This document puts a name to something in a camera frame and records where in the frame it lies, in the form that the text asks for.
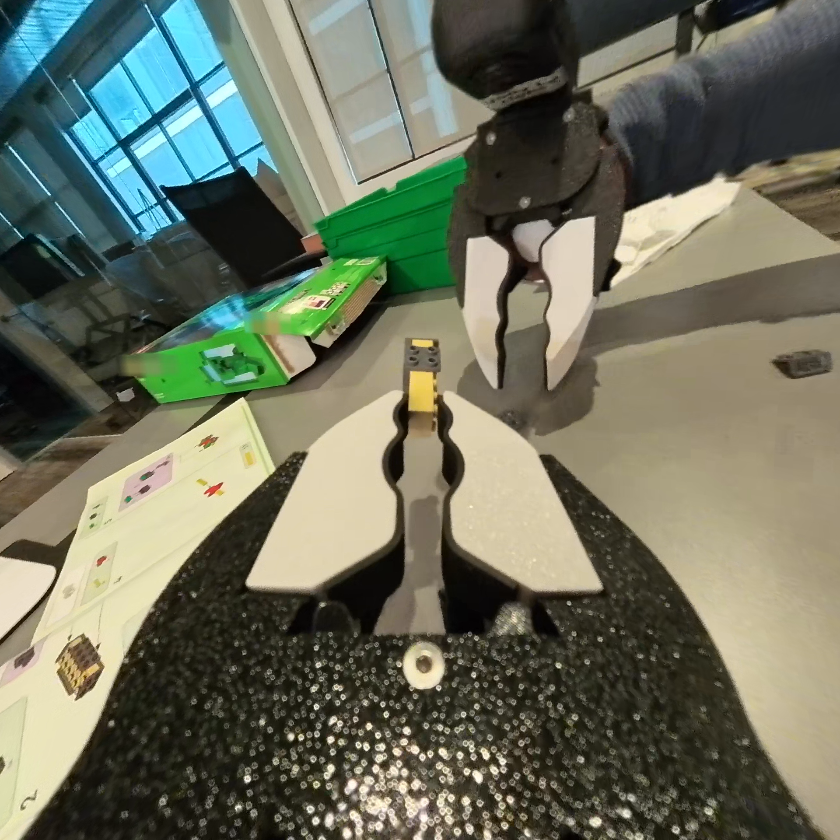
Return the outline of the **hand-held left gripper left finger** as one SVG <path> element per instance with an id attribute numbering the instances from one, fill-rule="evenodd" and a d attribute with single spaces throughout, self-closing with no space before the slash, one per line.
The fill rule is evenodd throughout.
<path id="1" fill-rule="evenodd" d="M 345 417 L 307 452 L 246 580 L 253 592 L 387 599 L 403 581 L 406 395 Z"/>

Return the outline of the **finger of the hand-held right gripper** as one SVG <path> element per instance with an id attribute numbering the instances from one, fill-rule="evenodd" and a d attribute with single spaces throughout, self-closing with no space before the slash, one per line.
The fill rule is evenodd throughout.
<path id="1" fill-rule="evenodd" d="M 540 267 L 549 287 L 544 370 L 552 391 L 571 369 L 595 308 L 595 218 L 557 228 L 542 243 Z"/>
<path id="2" fill-rule="evenodd" d="M 467 240 L 462 316 L 480 371 L 496 391 L 505 376 L 508 296 L 519 280 L 520 264 L 506 245 L 488 235 Z"/>

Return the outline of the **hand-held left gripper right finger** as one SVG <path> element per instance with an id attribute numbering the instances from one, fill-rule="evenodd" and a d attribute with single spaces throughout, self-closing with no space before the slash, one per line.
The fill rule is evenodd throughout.
<path id="1" fill-rule="evenodd" d="M 591 595 L 603 585 L 537 450 L 455 392 L 447 441 L 463 460 L 448 516 L 455 547 L 515 590 Z"/>

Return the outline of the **yellow tan brick assembly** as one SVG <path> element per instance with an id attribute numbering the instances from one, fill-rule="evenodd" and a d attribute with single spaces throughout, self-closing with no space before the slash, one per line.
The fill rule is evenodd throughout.
<path id="1" fill-rule="evenodd" d="M 403 391 L 407 432 L 430 437 L 438 425 L 438 375 L 442 355 L 436 339 L 405 339 Z"/>

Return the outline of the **person's right forearm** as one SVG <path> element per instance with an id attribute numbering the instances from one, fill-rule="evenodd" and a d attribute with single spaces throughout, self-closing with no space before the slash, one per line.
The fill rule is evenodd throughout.
<path id="1" fill-rule="evenodd" d="M 791 2 L 738 40 L 630 82 L 608 129 L 627 208 L 838 149 L 839 2 Z"/>

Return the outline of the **grey desk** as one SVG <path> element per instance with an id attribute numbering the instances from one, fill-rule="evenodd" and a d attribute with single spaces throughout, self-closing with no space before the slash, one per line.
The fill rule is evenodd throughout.
<path id="1" fill-rule="evenodd" d="M 403 339 L 438 338 L 443 389 L 504 411 L 529 369 L 544 294 L 511 294 L 504 392 L 474 364 L 451 290 L 406 296 L 287 387 L 248 400 L 275 463 L 399 384 Z M 828 350 L 799 381 L 778 354 Z M 57 545 L 91 485 L 210 417 L 155 409 L 2 527 Z M 838 244 L 743 186 L 727 211 L 604 295 L 573 369 L 534 404 L 557 458 L 662 561 L 707 626 L 763 746 L 838 838 Z"/>

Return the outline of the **stacked green plastic bins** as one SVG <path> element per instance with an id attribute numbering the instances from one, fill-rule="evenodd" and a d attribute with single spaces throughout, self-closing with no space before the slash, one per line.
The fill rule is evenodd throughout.
<path id="1" fill-rule="evenodd" d="M 448 226 L 465 177 L 460 155 L 323 217 L 315 230 L 332 259 L 384 258 L 387 296 L 451 288 Z"/>

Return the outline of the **frosted glass panel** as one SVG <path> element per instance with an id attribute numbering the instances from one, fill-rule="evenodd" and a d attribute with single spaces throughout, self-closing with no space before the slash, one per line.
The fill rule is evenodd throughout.
<path id="1" fill-rule="evenodd" d="M 353 178 L 376 176 L 476 131 L 490 111 L 450 85 L 430 1 L 292 1 Z"/>

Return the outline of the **pale green instruction booklet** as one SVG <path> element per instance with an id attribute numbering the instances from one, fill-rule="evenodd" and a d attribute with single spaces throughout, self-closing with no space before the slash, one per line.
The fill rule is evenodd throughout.
<path id="1" fill-rule="evenodd" d="M 89 489 L 33 641 L 2 664 L 2 838 L 25 835 L 79 759 L 165 586 L 274 469 L 241 398 Z"/>

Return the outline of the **green toy set box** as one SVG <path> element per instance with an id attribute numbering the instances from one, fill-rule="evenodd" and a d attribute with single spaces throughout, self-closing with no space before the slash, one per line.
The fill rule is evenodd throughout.
<path id="1" fill-rule="evenodd" d="M 159 404 L 289 384 L 385 287 L 385 257 L 340 258 L 214 303 L 125 354 L 121 372 Z"/>

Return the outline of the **small grey toy brick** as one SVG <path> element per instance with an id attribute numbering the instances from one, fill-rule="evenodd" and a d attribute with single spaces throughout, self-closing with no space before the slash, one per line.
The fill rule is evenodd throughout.
<path id="1" fill-rule="evenodd" d="M 785 378 L 800 380 L 832 372 L 833 357 L 825 350 L 799 350 L 776 356 L 772 364 Z"/>

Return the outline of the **black office chair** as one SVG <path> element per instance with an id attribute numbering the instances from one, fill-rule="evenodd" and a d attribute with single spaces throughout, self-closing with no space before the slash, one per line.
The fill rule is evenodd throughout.
<path id="1" fill-rule="evenodd" d="M 159 188 L 247 288 L 322 267 L 326 252 L 306 251 L 301 233 L 244 167 Z"/>

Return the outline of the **white flat pad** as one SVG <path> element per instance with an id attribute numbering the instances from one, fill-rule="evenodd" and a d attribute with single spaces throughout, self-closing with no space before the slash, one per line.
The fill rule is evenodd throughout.
<path id="1" fill-rule="evenodd" d="M 73 533 L 57 545 L 21 539 L 1 555 L 1 642 L 21 627 L 52 592 Z"/>

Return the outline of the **large glass window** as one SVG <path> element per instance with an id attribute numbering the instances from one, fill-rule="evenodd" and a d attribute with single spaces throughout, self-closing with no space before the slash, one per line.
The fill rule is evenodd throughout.
<path id="1" fill-rule="evenodd" d="M 210 2 L 2 2 L 2 248 L 99 249 L 183 215 L 165 188 L 277 166 Z"/>

